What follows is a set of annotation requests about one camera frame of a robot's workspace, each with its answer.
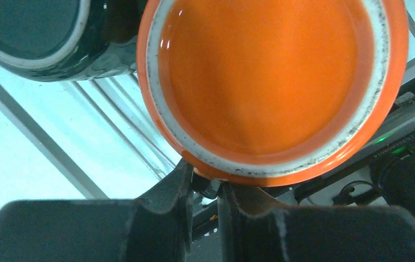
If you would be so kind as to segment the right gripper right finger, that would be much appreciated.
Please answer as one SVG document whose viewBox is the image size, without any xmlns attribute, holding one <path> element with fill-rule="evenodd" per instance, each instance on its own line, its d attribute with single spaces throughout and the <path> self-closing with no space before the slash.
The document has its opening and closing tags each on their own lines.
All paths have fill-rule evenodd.
<svg viewBox="0 0 415 262">
<path fill-rule="evenodd" d="M 415 261 L 415 218 L 400 207 L 285 205 L 224 183 L 218 215 L 224 261 Z"/>
</svg>

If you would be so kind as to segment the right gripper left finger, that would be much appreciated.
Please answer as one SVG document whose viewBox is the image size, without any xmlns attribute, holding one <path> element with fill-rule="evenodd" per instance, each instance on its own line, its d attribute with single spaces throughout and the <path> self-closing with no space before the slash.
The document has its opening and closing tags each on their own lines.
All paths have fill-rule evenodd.
<svg viewBox="0 0 415 262">
<path fill-rule="evenodd" d="M 136 199 L 20 200 L 0 209 L 0 261 L 184 261 L 193 166 Z"/>
</svg>

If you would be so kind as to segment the orange mug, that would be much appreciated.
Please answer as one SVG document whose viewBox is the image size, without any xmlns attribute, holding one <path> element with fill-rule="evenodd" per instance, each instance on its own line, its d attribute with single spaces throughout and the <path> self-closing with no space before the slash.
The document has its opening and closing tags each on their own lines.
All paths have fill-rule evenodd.
<svg viewBox="0 0 415 262">
<path fill-rule="evenodd" d="M 369 141 L 407 53 L 404 1 L 148 1 L 136 60 L 150 117 L 201 176 L 276 187 Z"/>
</svg>

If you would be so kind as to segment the dark green mug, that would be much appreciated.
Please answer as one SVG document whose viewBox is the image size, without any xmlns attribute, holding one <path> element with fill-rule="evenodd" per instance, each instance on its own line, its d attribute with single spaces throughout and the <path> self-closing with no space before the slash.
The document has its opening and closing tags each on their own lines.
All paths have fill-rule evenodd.
<svg viewBox="0 0 415 262">
<path fill-rule="evenodd" d="M 0 1 L 0 66 L 54 82 L 130 74 L 146 1 Z"/>
</svg>

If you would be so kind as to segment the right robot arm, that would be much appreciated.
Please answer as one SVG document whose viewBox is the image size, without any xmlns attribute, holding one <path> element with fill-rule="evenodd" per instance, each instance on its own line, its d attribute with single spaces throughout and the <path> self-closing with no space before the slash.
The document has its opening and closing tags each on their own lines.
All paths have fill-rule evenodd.
<svg viewBox="0 0 415 262">
<path fill-rule="evenodd" d="M 13 201 L 0 209 L 0 261 L 184 261 L 193 192 L 205 180 L 181 160 L 135 200 Z M 260 188 L 224 184 L 223 261 L 415 261 L 415 144 L 371 166 L 386 207 L 290 206 Z"/>
</svg>

